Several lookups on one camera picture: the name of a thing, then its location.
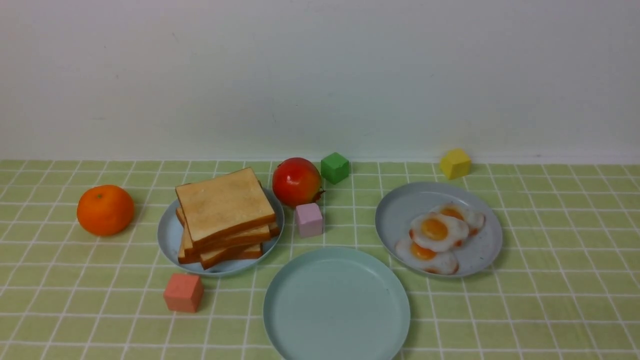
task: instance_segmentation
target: light blue plate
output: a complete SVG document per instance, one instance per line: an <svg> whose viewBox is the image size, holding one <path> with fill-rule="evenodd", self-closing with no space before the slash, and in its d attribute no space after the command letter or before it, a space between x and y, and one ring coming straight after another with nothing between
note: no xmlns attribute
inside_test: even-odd
<svg viewBox="0 0 640 360"><path fill-rule="evenodd" d="M282 204L280 201L273 195L271 190L264 189L265 195L267 195L267 199L271 203L271 207L276 213L276 223L280 228L280 234L284 230L284 210L282 209ZM236 274L247 268L257 264L260 260L264 259L266 256L269 256L271 249L273 249L274 245L280 239L280 235L275 236L271 240L265 242L263 244L264 254L259 259L246 259L246 260L232 260L232 261L224 261L216 266L204 270L200 263L195 264L180 264L178 262L178 251L180 250L180 241L182 239L182 231L183 227L178 221L178 218L175 215L175 210L180 206L180 203L176 199L160 218L160 223L158 224L157 231L157 239L158 245L160 245L160 249L164 256L171 261L176 266L179 266L185 269L188 272L202 275L202 276L226 276Z"/></svg>
<svg viewBox="0 0 640 360"><path fill-rule="evenodd" d="M264 326L286 360L390 360L409 331L409 299L376 258L345 247L302 254L273 278Z"/></svg>

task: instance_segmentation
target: orange cube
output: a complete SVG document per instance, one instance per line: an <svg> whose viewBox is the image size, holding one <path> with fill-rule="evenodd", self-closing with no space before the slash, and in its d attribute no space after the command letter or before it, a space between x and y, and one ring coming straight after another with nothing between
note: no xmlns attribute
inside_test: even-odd
<svg viewBox="0 0 640 360"><path fill-rule="evenodd" d="M164 301L170 311L195 313L198 311L204 286L197 275L173 274L164 289Z"/></svg>

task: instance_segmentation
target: cube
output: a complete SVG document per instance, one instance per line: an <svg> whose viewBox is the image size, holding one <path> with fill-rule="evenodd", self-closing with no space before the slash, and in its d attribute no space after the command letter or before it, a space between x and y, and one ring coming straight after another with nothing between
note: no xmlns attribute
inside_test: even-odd
<svg viewBox="0 0 640 360"><path fill-rule="evenodd" d="M334 152L320 162L320 174L335 185L349 176L349 160Z"/></svg>
<svg viewBox="0 0 640 360"><path fill-rule="evenodd" d="M164 289L164 301L170 311L196 313L204 294L204 286L197 275L173 274Z"/></svg>
<svg viewBox="0 0 640 360"><path fill-rule="evenodd" d="M320 207L315 202L296 206L296 224L301 238L321 235L324 220Z"/></svg>
<svg viewBox="0 0 640 360"><path fill-rule="evenodd" d="M453 149L440 160L440 170L447 179L466 176L471 169L471 159L463 149Z"/></svg>

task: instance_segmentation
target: red pomegranate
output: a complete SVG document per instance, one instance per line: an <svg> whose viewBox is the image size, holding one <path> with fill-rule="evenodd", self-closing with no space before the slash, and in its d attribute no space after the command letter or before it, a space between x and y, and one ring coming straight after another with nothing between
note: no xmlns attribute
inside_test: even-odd
<svg viewBox="0 0 640 360"><path fill-rule="evenodd" d="M272 183L278 200L290 208L316 202L324 193L320 172L303 158L286 159L278 165Z"/></svg>

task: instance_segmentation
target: blue plate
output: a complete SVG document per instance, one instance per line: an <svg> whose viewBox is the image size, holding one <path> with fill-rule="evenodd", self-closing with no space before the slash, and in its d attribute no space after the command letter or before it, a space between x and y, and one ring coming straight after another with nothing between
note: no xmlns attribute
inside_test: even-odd
<svg viewBox="0 0 640 360"><path fill-rule="evenodd" d="M271 203L271 207L276 213L276 223L280 228L280 234L284 230L284 210L282 209L282 204L280 201L273 195L271 190L264 189L265 195L267 195L267 199ZM188 272L202 275L202 276L226 276L236 274L247 268L257 264L260 260L264 259L266 256L269 256L269 253L276 245L278 240L280 239L280 235L275 236L271 240L265 242L263 244L264 254L259 259L246 259L246 260L232 260L232 261L224 261L216 266L204 270L200 263L195 264L180 264L178 262L178 251L180 250L180 241L182 239L182 231L183 227L178 221L178 218L175 216L175 210L180 206L180 203L176 199L160 218L160 223L158 224L158 232L157 239L158 245L160 245L160 249L164 256L171 261L175 266L179 266L185 269Z"/></svg>
<svg viewBox="0 0 640 360"><path fill-rule="evenodd" d="M396 244L409 232L409 224L416 216L434 207L454 202L470 206L485 216L483 229L453 253L460 269L453 275L438 275L413 268L396 254ZM502 248L502 226L489 205L474 194L443 183L410 183L386 194L376 208L376 230L387 251L409 269L430 277L454 278L475 274L498 257Z"/></svg>
<svg viewBox="0 0 640 360"><path fill-rule="evenodd" d="M409 331L409 299L376 258L325 247L288 262L264 298L264 326L287 360L390 360Z"/></svg>

